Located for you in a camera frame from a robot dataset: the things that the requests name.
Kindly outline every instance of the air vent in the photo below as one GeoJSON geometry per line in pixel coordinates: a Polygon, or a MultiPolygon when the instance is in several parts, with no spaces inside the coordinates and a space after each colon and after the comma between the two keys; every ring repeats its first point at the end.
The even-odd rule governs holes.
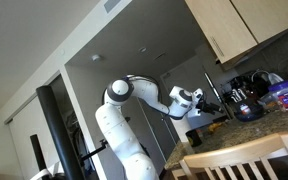
{"type": "Polygon", "coordinates": [[[105,10],[109,13],[121,0],[108,0],[105,4],[105,10]]]}

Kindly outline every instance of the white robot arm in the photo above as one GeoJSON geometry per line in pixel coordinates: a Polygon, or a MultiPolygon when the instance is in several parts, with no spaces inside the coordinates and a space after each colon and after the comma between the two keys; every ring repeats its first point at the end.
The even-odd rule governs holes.
{"type": "Polygon", "coordinates": [[[150,107],[180,120],[187,113],[189,116],[199,116],[201,109],[197,109],[203,102],[203,91],[186,91],[175,86],[170,97],[170,106],[161,104],[158,100],[159,89],[157,83],[143,76],[128,75],[108,85],[104,94],[103,105],[96,111],[96,119],[112,150],[122,162],[129,180],[158,179],[154,165],[146,156],[136,136],[125,121],[121,113],[121,106],[131,97],[143,99],[150,107]]]}

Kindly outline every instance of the white door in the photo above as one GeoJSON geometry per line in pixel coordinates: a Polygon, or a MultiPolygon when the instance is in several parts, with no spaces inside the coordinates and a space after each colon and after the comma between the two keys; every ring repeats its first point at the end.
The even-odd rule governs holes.
{"type": "Polygon", "coordinates": [[[9,124],[24,179],[39,172],[30,136],[37,134],[46,166],[59,161],[50,130],[37,97],[21,110],[9,124]]]}

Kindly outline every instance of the chair back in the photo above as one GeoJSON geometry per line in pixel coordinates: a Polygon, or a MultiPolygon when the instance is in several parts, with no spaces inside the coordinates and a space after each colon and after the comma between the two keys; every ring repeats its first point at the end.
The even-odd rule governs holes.
{"type": "Polygon", "coordinates": [[[197,179],[193,174],[195,168],[203,168],[211,180],[226,179],[223,169],[226,170],[230,179],[237,179],[236,171],[232,167],[237,167],[243,179],[250,179],[243,164],[249,164],[256,179],[264,179],[259,167],[255,162],[260,161],[271,179],[278,179],[268,155],[285,148],[288,152],[288,132],[271,134],[247,143],[224,148],[216,151],[187,155],[180,161],[180,164],[189,179],[197,179]]]}

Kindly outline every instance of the wooden cabinet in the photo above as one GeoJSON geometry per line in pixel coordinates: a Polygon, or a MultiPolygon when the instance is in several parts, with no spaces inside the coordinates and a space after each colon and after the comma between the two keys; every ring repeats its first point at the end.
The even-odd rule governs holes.
{"type": "Polygon", "coordinates": [[[222,64],[288,29],[288,0],[186,0],[222,64]]]}
{"type": "Polygon", "coordinates": [[[228,0],[186,0],[222,63],[256,46],[256,41],[228,0]]]}
{"type": "Polygon", "coordinates": [[[288,29],[288,0],[231,0],[258,43],[288,29]]]}

